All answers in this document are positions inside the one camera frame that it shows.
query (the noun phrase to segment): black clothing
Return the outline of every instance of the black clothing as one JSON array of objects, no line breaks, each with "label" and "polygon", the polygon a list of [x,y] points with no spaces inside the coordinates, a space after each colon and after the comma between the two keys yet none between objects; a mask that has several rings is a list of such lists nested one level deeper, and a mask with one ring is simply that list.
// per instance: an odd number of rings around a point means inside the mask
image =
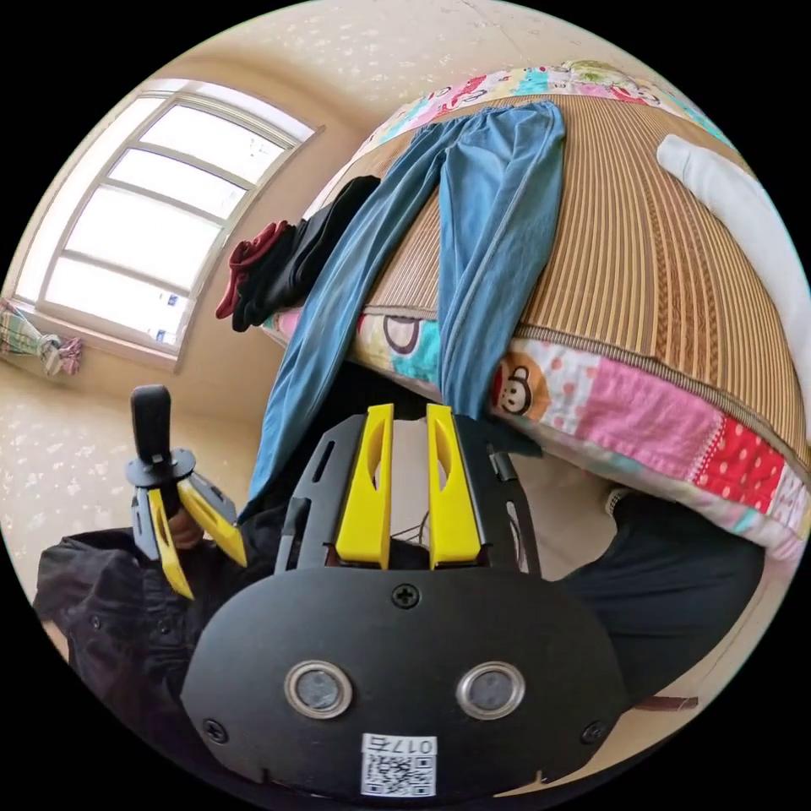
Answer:
[{"label": "black clothing", "polygon": [[[273,573],[287,503],[322,434],[386,402],[406,420],[424,416],[427,404],[376,373],[343,365],[296,453],[242,525],[248,566],[206,543],[180,553],[194,601],[172,591],[129,529],[66,537],[42,554],[34,608],[67,637],[73,669],[148,743],[217,785],[245,788],[212,758],[180,704],[199,636],[231,596]],[[757,588],[764,550],[651,496],[627,495],[614,515],[618,533],[608,551],[560,582],[603,622],[633,705],[721,641]],[[426,568],[427,551],[394,541],[392,565]],[[258,791],[249,792],[253,802]]]},{"label": "black clothing", "polygon": [[329,205],[285,229],[239,286],[231,317],[236,332],[258,327],[273,313],[296,307],[307,298],[352,218],[379,185],[379,177],[354,177]]}]

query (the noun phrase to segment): person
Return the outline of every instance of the person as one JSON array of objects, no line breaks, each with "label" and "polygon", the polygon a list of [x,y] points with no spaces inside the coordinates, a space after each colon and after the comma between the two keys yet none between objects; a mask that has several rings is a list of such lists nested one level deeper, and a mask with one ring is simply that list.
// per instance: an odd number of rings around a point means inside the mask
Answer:
[{"label": "person", "polygon": [[[345,362],[290,461],[242,523],[247,567],[208,543],[186,512],[172,517],[194,601],[171,589],[129,528],[65,537],[41,556],[34,609],[52,638],[66,640],[71,668],[120,721],[209,782],[231,790],[238,779],[228,782],[180,703],[197,640],[231,596],[273,574],[287,504],[323,433],[383,403],[394,404],[395,419],[417,420],[428,401]],[[679,504],[620,487],[606,509],[617,525],[607,551],[558,583],[601,620],[630,709],[723,639],[758,587],[764,550]],[[427,550],[413,543],[393,539],[391,556],[392,568],[427,567]]]}]

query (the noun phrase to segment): tiled floor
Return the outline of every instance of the tiled floor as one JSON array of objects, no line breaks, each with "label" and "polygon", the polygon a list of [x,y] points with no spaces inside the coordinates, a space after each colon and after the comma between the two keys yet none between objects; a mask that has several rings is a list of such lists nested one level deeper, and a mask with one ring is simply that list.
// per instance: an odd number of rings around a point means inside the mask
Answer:
[{"label": "tiled floor", "polygon": [[[244,501],[256,452],[254,432],[176,415],[172,443],[190,448],[201,472],[237,503]],[[397,427],[393,532],[418,525],[427,509],[425,444],[421,423]],[[29,597],[43,548],[68,532],[129,522],[131,494],[123,467],[132,455],[128,402],[55,389],[0,362],[0,521]],[[547,576],[556,579],[597,558],[613,531],[602,511],[605,482],[548,457],[517,459],[516,467],[530,496]],[[712,700],[757,644],[786,586],[786,576],[769,568],[738,626],[666,693],[697,695],[701,707]],[[647,748],[700,709],[629,712],[586,769],[569,780]]]}]

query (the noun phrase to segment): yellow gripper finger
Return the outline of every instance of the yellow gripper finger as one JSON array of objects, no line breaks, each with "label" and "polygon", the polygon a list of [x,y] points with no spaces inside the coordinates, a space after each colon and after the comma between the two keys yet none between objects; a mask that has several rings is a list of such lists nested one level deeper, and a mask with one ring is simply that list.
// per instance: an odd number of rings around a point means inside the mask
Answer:
[{"label": "yellow gripper finger", "polygon": [[[343,563],[389,567],[394,420],[393,405],[374,405],[369,409],[335,543],[335,551]],[[380,475],[375,487],[378,465]]]},{"label": "yellow gripper finger", "polygon": [[155,541],[158,545],[158,552],[161,556],[163,574],[169,581],[169,585],[178,593],[193,600],[191,586],[183,573],[180,559],[177,556],[177,549],[171,539],[169,531],[169,520],[166,517],[166,508],[163,504],[163,497],[160,490],[149,490],[147,498],[150,504],[150,518],[152,529],[155,532]]},{"label": "yellow gripper finger", "polygon": [[239,528],[229,523],[209,504],[205,496],[194,488],[191,479],[192,477],[189,477],[177,483],[180,503],[231,560],[240,566],[247,566],[245,543]]},{"label": "yellow gripper finger", "polygon": [[[428,508],[431,568],[473,564],[482,544],[473,512],[454,418],[445,405],[427,407]],[[439,465],[445,485],[439,483]]]}]

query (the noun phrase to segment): blue pants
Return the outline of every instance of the blue pants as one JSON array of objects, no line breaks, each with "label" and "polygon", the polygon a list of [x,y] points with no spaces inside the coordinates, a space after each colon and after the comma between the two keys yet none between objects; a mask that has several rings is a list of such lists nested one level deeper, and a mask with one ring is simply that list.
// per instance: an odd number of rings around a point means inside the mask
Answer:
[{"label": "blue pants", "polygon": [[[249,498],[286,463],[312,421],[378,274],[439,184],[439,389],[478,419],[552,251],[565,127],[549,101],[491,109],[417,132],[325,264],[270,394]],[[508,429],[493,426],[495,434]],[[494,439],[514,452],[529,440]]]}]

